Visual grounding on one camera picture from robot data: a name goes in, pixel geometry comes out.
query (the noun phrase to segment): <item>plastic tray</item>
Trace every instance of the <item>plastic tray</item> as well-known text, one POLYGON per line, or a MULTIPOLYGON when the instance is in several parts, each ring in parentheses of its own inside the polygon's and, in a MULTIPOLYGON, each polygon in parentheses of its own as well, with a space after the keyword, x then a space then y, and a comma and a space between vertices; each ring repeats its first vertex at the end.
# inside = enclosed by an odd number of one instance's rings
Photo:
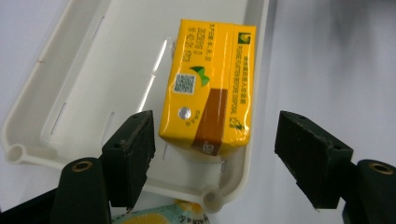
MULTIPOLYGON (((7 160, 62 169, 98 157, 103 143, 139 110, 152 109, 158 128, 169 46, 182 18, 256 25, 259 79, 267 7, 264 0, 69 1, 3 124, 7 160)), ((156 148, 146 191, 217 212, 246 184, 250 145, 225 162, 186 160, 158 136, 156 148)))

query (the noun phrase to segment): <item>qr code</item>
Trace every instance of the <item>qr code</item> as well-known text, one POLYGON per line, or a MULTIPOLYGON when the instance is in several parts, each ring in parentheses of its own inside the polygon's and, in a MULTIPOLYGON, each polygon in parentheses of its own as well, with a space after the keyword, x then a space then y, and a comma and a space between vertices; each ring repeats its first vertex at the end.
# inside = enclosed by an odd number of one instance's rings
POLYGON ((174 92, 194 94, 195 75, 177 74, 174 92))

